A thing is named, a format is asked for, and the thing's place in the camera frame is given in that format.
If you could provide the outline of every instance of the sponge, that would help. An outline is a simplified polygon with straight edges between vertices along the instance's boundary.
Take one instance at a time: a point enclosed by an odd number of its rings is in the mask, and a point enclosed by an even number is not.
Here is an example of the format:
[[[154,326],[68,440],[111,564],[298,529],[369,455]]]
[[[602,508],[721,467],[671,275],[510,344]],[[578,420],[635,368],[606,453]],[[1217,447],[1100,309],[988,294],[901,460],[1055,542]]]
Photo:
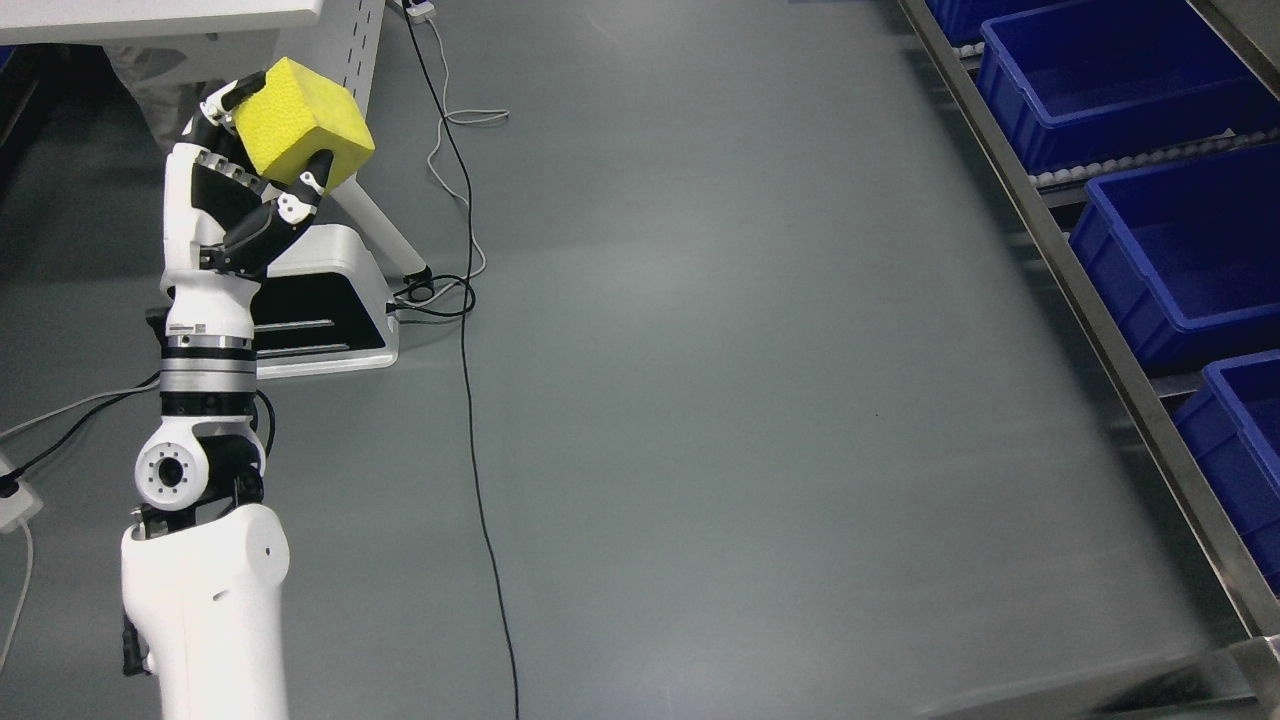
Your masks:
[[[288,58],[271,65],[266,87],[233,117],[253,169],[276,182],[293,182],[312,154],[332,150],[325,190],[333,190],[374,154],[374,137],[351,92]]]

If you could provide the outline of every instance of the blue plastic bin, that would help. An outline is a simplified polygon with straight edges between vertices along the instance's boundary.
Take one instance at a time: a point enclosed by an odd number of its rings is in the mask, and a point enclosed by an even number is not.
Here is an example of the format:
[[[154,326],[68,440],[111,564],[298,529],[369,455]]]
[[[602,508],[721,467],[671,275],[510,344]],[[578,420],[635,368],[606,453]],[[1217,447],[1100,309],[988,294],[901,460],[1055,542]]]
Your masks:
[[[1174,423],[1272,592],[1280,592],[1280,351],[1204,368],[1204,387]]]
[[[982,23],[991,18],[1021,13],[1062,0],[928,0],[933,17],[952,45],[982,40]]]
[[[1152,375],[1280,347],[1280,145],[1089,181],[1070,245]]]
[[[1187,0],[1078,0],[982,35],[978,87],[1029,173],[1280,122],[1280,101]]]

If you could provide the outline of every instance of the metal rail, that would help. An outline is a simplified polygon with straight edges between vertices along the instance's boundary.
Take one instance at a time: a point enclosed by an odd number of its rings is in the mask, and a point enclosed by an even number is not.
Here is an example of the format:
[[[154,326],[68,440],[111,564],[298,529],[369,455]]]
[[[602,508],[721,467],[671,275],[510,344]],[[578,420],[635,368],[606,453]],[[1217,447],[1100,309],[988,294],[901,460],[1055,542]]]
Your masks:
[[[987,108],[924,0],[899,0],[947,88],[1021,217],[1055,282],[1088,336],[1132,416],[1165,484],[1204,552],[1248,638],[1280,635],[1280,602],[1271,593],[1208,482],[1196,465],[1102,299],[1076,260],[1046,201],[1032,186],[996,118]],[[1280,685],[1280,665],[1276,665]]]
[[[1271,94],[1280,97],[1280,3],[1187,0]]]

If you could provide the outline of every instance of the white machine base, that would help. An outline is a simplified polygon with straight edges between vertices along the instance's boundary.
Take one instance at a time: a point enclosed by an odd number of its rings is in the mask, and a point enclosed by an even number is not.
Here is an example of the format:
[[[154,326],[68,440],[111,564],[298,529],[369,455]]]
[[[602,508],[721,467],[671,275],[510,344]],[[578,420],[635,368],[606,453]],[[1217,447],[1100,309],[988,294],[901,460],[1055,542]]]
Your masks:
[[[353,229],[310,228],[266,275],[253,300],[260,379],[396,363],[399,322],[387,313],[392,293]]]

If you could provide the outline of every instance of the robotic hand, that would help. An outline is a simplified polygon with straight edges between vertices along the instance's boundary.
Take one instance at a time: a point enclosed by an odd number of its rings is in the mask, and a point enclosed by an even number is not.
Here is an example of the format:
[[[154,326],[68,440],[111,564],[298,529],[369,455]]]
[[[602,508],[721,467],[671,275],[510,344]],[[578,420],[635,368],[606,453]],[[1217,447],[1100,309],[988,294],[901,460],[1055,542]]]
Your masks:
[[[161,286],[173,306],[156,327],[161,420],[134,465],[146,502],[120,544],[124,670],[159,675],[165,720],[288,716],[289,546],[261,505],[250,302],[268,265],[311,225],[333,152],[315,152],[287,188],[246,169],[232,110],[264,86],[257,73],[214,92],[165,165]],[[215,520],[197,524],[197,507],[221,501]]]

